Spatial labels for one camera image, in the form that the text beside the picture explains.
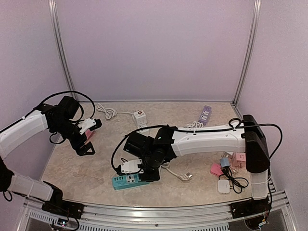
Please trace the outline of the purple power strip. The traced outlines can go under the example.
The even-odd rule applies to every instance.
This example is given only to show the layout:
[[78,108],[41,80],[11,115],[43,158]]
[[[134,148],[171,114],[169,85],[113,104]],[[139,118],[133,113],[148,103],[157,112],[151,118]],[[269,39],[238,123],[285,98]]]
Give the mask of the purple power strip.
[[198,120],[193,121],[190,124],[186,124],[184,126],[184,128],[203,128],[203,127],[205,127],[210,120],[211,114],[212,114],[212,107],[205,105],[203,107],[203,110],[202,110]]

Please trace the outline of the teal power strip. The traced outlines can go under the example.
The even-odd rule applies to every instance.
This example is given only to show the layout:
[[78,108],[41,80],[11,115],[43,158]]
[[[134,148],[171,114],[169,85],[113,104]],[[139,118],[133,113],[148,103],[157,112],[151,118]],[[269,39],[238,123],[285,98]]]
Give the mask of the teal power strip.
[[[189,182],[193,175],[191,173],[185,173],[185,174],[177,174],[170,170],[169,168],[170,163],[164,163],[159,168],[159,172],[164,169],[168,171],[170,174],[181,180],[182,182]],[[141,180],[141,177],[139,174],[132,174],[132,175],[126,175],[126,176],[118,176],[112,178],[112,186],[114,190],[124,190],[134,187],[140,187],[143,185],[150,184],[150,182],[145,182]]]

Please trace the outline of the small white cube charger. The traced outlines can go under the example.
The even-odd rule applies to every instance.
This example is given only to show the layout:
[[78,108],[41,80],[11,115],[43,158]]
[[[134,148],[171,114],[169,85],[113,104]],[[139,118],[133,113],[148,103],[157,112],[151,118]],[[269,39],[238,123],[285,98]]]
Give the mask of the small white cube charger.
[[224,153],[224,157],[232,158],[232,156],[233,156],[233,153],[230,153],[230,152],[225,152]]

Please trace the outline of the pink cube socket adapter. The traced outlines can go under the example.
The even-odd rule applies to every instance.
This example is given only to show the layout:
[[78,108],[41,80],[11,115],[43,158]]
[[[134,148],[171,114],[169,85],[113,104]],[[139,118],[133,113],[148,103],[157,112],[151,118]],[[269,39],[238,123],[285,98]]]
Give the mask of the pink cube socket adapter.
[[231,165],[237,168],[246,167],[246,153],[233,153]]

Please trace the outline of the right aluminium frame post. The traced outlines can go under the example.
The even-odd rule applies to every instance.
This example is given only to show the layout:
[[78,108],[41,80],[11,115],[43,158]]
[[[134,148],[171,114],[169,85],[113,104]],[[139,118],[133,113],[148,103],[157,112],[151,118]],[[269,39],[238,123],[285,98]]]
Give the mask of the right aluminium frame post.
[[245,83],[246,76],[248,73],[251,57],[253,54],[255,39],[257,35],[258,22],[259,22],[259,17],[260,17],[260,11],[261,11],[261,3],[262,3],[262,0],[254,1],[252,21],[251,21],[250,30],[249,30],[248,43],[247,43],[246,51],[244,55],[244,62],[243,62],[242,69],[240,72],[240,78],[237,84],[236,92],[235,92],[235,95],[232,101],[232,104],[235,108],[239,104],[240,97],[244,89],[244,83]]

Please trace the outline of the left aluminium frame post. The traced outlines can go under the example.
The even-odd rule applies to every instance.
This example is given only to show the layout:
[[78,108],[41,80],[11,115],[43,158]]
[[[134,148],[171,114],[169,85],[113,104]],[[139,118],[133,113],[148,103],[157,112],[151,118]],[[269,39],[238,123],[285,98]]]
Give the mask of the left aluminium frame post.
[[60,59],[60,64],[64,73],[64,79],[67,85],[67,88],[70,91],[74,91],[75,86],[69,71],[68,67],[68,62],[64,50],[64,44],[62,41],[62,35],[61,35],[61,29],[60,29],[60,22],[58,18],[58,12],[57,12],[57,5],[56,5],[56,0],[48,0],[48,7],[49,7],[49,12],[50,12],[50,17],[51,17],[51,25],[55,37],[55,44],[56,44],[56,49],[59,55]]

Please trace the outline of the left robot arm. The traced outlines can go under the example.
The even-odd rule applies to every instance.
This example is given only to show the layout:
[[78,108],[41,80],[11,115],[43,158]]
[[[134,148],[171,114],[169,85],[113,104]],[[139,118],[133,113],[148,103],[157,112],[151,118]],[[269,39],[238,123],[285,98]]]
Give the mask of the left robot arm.
[[8,169],[4,159],[25,141],[46,130],[51,135],[61,135],[63,141],[69,141],[78,156],[95,154],[86,132],[99,129],[102,126],[101,120],[93,116],[74,119],[77,111],[84,114],[83,107],[73,97],[68,96],[67,91],[61,94],[63,98],[57,105],[46,103],[53,97],[50,95],[24,117],[0,131],[0,191],[48,202],[49,207],[57,214],[67,210],[63,192],[48,182],[35,180]]

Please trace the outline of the pink flat charger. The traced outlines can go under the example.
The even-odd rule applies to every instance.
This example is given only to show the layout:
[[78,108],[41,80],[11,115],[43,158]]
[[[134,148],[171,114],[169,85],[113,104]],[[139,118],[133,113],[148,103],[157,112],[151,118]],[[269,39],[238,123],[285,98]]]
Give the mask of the pink flat charger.
[[221,165],[217,163],[213,163],[210,167],[210,173],[216,177],[223,175],[224,173],[221,170]]

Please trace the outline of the white flat charger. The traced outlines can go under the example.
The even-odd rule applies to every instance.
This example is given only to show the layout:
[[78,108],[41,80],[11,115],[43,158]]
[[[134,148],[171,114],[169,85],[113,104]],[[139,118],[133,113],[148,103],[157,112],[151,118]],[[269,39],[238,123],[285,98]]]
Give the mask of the white flat charger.
[[221,194],[228,194],[231,192],[233,187],[229,180],[218,180],[218,192]]

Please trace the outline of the white power strip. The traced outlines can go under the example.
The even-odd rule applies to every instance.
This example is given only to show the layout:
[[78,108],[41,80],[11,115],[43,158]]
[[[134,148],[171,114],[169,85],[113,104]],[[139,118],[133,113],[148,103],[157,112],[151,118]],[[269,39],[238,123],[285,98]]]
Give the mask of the white power strip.
[[[133,119],[133,113],[132,112],[117,111],[116,109],[111,108],[111,107],[104,107],[100,103],[96,104],[96,110],[98,112],[104,113],[106,120],[110,120],[110,119],[116,117],[118,114],[127,114],[127,115],[130,115]],[[146,127],[147,127],[147,124],[137,127],[137,128],[143,128],[143,130],[138,131],[138,133],[148,136],[149,135],[149,129],[147,129]]]

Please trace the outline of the aluminium frame post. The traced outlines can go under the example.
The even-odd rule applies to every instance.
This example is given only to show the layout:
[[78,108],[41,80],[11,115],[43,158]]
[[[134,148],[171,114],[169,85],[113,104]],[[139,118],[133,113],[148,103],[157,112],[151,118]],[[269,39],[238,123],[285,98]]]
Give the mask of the aluminium frame post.
[[247,43],[246,51],[244,55],[244,62],[243,62],[242,69],[240,72],[240,78],[237,84],[236,92],[235,92],[235,95],[232,101],[232,104],[235,108],[239,104],[240,97],[244,89],[244,83],[245,83],[246,76],[248,73],[251,57],[253,54],[255,39],[257,35],[258,22],[259,22],[259,17],[260,17],[260,11],[261,11],[261,3],[262,3],[262,0],[254,1],[252,21],[251,21],[250,30],[249,30],[248,43]]
[[64,50],[64,44],[62,41],[62,35],[61,35],[61,29],[60,29],[60,22],[58,18],[58,12],[57,12],[57,5],[56,5],[56,0],[48,0],[48,7],[49,7],[49,12],[50,12],[50,17],[51,17],[51,25],[55,37],[55,44],[56,44],[56,49],[59,55],[60,59],[60,64],[64,73],[64,79],[67,85],[67,88],[70,91],[74,91],[75,86],[69,71],[68,67],[68,62]]

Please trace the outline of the aluminium front rail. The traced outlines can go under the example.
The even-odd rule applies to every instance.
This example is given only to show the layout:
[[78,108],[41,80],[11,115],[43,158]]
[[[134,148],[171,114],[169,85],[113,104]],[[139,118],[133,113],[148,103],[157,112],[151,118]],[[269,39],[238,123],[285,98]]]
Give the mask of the aluminium front rail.
[[78,220],[72,219],[67,227],[60,227],[61,216],[43,211],[42,203],[26,200],[17,224],[19,231],[232,231],[248,230],[257,218],[267,220],[261,231],[296,231],[297,225],[284,191],[272,192],[272,209],[265,213],[234,218],[231,202],[212,205],[177,207],[128,207],[84,203]]

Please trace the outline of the pink triangular power strip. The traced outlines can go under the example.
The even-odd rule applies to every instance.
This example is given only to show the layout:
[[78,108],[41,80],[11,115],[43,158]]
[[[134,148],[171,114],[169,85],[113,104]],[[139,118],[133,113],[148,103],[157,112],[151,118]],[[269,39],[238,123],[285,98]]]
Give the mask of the pink triangular power strip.
[[91,131],[91,130],[86,130],[85,135],[87,137],[87,142],[90,141],[91,137],[95,134],[95,131]]

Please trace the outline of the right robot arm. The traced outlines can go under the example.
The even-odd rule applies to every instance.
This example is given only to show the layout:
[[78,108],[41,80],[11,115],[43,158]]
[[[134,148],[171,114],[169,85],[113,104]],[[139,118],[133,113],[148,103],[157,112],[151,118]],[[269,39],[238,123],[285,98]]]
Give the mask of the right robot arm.
[[268,176],[273,154],[268,151],[267,140],[262,127],[278,125],[259,124],[252,115],[242,119],[233,118],[224,126],[206,128],[178,128],[169,125],[149,126],[158,130],[156,136],[140,134],[136,129],[125,135],[119,145],[124,151],[137,157],[112,169],[119,176],[139,174],[142,181],[160,179],[159,168],[178,156],[210,152],[245,153],[246,170],[250,173],[252,199],[246,203],[249,213],[255,214],[265,205],[268,195]]

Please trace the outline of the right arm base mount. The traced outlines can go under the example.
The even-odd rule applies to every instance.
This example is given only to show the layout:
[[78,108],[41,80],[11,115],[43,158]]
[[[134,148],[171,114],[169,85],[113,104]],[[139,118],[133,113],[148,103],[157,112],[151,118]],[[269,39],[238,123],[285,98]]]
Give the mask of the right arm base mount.
[[269,215],[272,209],[272,194],[269,194],[265,199],[255,200],[250,198],[241,202],[230,204],[232,218],[243,218],[260,213]]

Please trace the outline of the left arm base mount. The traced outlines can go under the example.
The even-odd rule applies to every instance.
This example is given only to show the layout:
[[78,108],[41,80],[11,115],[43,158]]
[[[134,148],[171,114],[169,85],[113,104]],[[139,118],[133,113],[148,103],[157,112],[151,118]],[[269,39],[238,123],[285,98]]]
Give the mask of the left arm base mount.
[[51,199],[43,203],[43,211],[64,217],[81,219],[81,215],[85,207],[84,204],[64,200],[61,189],[46,181],[44,181],[44,183],[51,186],[53,193],[51,195]]

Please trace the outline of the white cube socket adapter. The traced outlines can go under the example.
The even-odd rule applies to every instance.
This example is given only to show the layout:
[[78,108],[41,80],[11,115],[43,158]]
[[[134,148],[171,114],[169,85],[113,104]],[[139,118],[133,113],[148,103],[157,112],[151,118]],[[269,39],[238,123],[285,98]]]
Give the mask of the white cube socket adapter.
[[133,120],[137,127],[147,124],[146,114],[143,110],[138,110],[133,113]]

